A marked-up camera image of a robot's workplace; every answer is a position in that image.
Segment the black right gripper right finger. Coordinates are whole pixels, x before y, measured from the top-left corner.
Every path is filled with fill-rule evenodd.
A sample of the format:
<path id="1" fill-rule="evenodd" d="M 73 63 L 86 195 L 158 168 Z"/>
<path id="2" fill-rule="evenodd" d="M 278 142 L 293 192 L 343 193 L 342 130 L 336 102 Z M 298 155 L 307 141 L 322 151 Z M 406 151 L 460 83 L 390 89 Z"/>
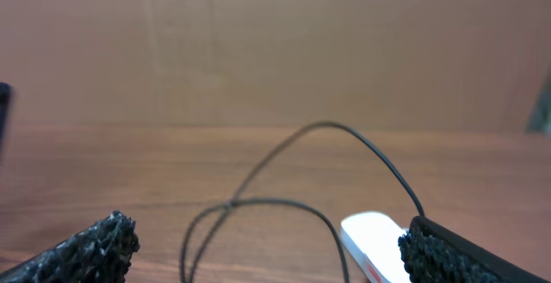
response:
<path id="1" fill-rule="evenodd" d="M 413 283 L 548 283 L 424 216 L 398 245 Z"/>

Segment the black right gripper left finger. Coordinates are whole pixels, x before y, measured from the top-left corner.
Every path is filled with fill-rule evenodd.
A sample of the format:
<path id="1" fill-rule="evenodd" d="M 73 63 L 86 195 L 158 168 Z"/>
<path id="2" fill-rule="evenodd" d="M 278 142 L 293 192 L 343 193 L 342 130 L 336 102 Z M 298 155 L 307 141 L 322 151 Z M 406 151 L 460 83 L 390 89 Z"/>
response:
<path id="1" fill-rule="evenodd" d="M 118 210 L 1 273 L 1 283 L 125 283 L 139 251 L 136 222 Z"/>

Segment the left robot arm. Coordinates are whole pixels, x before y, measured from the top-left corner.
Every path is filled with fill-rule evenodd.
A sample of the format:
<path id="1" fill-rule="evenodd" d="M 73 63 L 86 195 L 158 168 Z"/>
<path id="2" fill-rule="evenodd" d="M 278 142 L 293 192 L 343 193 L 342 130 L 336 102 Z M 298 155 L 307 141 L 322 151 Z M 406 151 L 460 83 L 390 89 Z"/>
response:
<path id="1" fill-rule="evenodd" d="M 3 148 L 8 132 L 9 113 L 14 90 L 8 83 L 0 82 L 0 147 Z"/>

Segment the white power strip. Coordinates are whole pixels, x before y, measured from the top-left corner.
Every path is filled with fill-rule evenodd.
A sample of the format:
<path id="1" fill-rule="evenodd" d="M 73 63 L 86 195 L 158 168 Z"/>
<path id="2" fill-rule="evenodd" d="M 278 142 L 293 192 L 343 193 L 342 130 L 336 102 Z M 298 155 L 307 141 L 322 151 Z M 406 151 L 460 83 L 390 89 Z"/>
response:
<path id="1" fill-rule="evenodd" d="M 410 283 L 401 260 L 399 238 L 406 234 L 383 212 L 359 212 L 344 218 L 340 238 L 372 283 Z"/>

